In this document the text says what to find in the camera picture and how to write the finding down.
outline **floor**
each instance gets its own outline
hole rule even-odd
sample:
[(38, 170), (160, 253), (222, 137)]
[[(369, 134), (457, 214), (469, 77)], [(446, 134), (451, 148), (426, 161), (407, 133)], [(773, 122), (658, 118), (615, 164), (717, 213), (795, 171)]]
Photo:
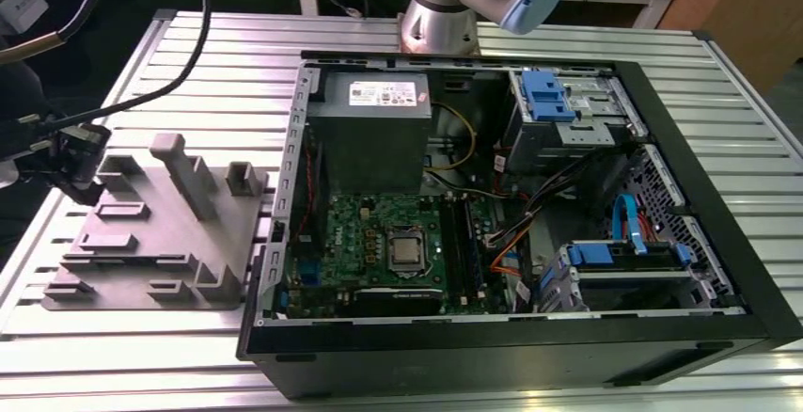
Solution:
[[(70, 19), (80, 0), (47, 0), (59, 3), (40, 20), (31, 37), (56, 29)], [(339, 0), (345, 6), (361, 8), (361, 0)], [(410, 0), (371, 0), (371, 16), (394, 17)], [(214, 0), (217, 11), (298, 14), (298, 0)], [(99, 106), (139, 38), (159, 8), (199, 9), (200, 0), (100, 0), (91, 20), (71, 43), (38, 56), (30, 62), (40, 76), (46, 95), (67, 114)], [(341, 15), (341, 9), (326, 0), (322, 14)], [(622, 9), (622, 16), (638, 10)], [(583, 4), (557, 9), (550, 23), (597, 24), (587, 18), (601, 13)], [(617, 26), (629, 26), (626, 22)], [(795, 135), (803, 139), (803, 64), (798, 64), (783, 82), (769, 94), (769, 102)], [(0, 190), (0, 269), (44, 199), (48, 188), (30, 182)]]

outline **green circuit board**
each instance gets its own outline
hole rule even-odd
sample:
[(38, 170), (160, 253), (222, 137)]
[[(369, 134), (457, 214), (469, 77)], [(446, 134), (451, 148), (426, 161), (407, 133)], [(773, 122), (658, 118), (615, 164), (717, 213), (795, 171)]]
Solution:
[[(331, 200), (327, 227), (323, 285), (438, 286), (446, 283), (435, 198), (337, 196)], [(421, 230), (425, 235), (430, 266), (425, 275), (402, 278), (389, 269), (389, 234), (394, 229), (407, 227)]]
[[(294, 314), (311, 317), (338, 315), (333, 303), (339, 302), (349, 291), (361, 288), (415, 287), (449, 291), (441, 200), (437, 196), (414, 195), (341, 195), (330, 198), (319, 280), (315, 285), (299, 282), (302, 284), (290, 292)], [(493, 207), (493, 201), (486, 198), (475, 198), (470, 202), (471, 231), (478, 239), (493, 230)], [(398, 241), (395, 237), (411, 235), (419, 236), (413, 239), (421, 241), (418, 250), (425, 262), (421, 269), (399, 272), (394, 270), (391, 241)], [(465, 306), (445, 301), (441, 313), (486, 311), (485, 300)]]

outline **slotted metal table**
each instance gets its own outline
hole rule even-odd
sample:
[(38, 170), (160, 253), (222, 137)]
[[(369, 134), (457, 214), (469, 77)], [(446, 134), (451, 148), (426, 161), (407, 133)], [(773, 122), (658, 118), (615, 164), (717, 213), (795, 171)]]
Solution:
[[(176, 77), (200, 22), (195, 12), (159, 13), (107, 103)], [(277, 171), (299, 52), (391, 52), (397, 22), (219, 13), (212, 28), (199, 66), (178, 91), (110, 118), (115, 134), (108, 152), (147, 151), (156, 132), (182, 132), (188, 153), (203, 155), (210, 166), (238, 160)], [(775, 282), (803, 316), (803, 148), (717, 44), (681, 31), (559, 26), (518, 37), (483, 24), (479, 36), (486, 55), (642, 63)], [(52, 191), (0, 275), (0, 410), (266, 410), (290, 405), (347, 410), (571, 406), (618, 412), (803, 408), (801, 342), (765, 355), (723, 361), (653, 388), (294, 404), (251, 364), (235, 358), (241, 309), (43, 309), (43, 290), (87, 210)], [(261, 223), (262, 235), (269, 221)]]

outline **motherboard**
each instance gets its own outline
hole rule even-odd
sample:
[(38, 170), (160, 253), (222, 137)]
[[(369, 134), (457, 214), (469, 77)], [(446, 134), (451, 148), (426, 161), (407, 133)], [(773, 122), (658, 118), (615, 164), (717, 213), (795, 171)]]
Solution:
[(322, 257), (295, 260), (291, 317), (482, 313), (495, 307), (479, 243), (497, 220), (485, 197), (341, 195)]

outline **sticker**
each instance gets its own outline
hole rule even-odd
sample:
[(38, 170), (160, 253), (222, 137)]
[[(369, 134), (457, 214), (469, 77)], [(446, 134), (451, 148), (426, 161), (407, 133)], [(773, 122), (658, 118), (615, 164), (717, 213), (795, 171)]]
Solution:
[(502, 155), (494, 157), (494, 170), (497, 172), (505, 172), (505, 165), (507, 164), (507, 158)]
[(517, 284), (517, 293), (518, 296), (525, 300), (525, 302), (530, 302), (530, 289), (525, 282), (519, 281)]
[(349, 88), (351, 106), (417, 106), (415, 83), (357, 81)]

